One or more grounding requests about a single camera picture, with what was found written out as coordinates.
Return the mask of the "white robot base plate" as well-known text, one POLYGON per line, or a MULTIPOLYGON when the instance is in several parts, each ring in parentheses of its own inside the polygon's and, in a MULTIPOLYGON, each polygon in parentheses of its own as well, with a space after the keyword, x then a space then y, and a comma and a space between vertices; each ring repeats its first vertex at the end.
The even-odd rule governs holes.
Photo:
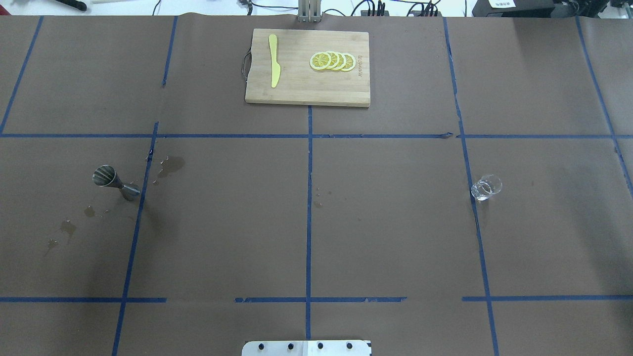
POLYGON ((371 356, 366 340, 290 340, 247 342, 242 356, 371 356))

